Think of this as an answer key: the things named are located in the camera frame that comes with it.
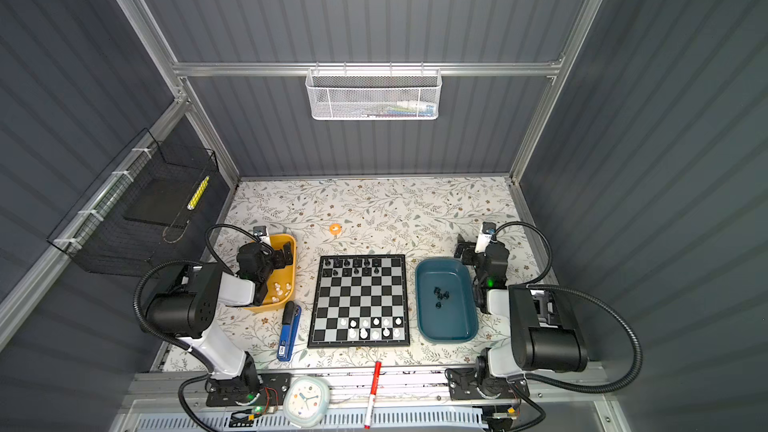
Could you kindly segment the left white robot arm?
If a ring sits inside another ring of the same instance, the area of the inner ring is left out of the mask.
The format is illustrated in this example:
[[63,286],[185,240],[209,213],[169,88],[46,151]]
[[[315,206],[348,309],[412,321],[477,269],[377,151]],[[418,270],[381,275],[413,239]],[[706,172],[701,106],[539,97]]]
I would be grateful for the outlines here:
[[139,280],[133,311],[143,331],[187,351],[205,366],[203,380],[211,393],[252,404],[262,394],[261,378],[251,355],[215,323],[216,308],[260,306],[280,258],[270,244],[256,241],[241,246],[236,261],[235,273],[227,273],[220,260],[161,264]]

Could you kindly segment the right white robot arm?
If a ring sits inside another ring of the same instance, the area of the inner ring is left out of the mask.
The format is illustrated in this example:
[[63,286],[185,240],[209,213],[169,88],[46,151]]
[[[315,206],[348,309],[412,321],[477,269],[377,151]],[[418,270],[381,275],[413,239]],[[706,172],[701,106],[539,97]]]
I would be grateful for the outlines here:
[[[510,328],[507,346],[484,349],[471,369],[446,371],[449,384],[462,393],[496,398],[513,394],[531,379],[570,392],[600,395],[623,389],[639,377],[644,360],[639,337],[604,301],[576,289],[541,282],[502,287],[501,267],[507,263],[509,251],[498,241],[480,250],[476,242],[459,238],[454,257],[475,269],[473,299],[480,311],[507,319]],[[579,385],[546,374],[576,373],[587,368],[589,353],[573,308],[575,299],[605,312],[629,340],[629,369],[611,382]]]

